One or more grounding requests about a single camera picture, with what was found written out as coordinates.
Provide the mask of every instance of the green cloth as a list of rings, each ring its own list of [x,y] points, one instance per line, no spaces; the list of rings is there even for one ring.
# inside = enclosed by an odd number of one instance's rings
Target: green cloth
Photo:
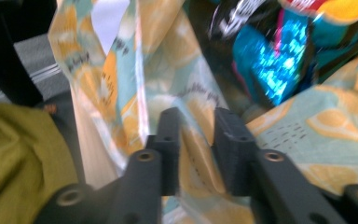
[[[48,113],[0,105],[0,223],[33,223],[54,194],[76,183],[76,170]]]

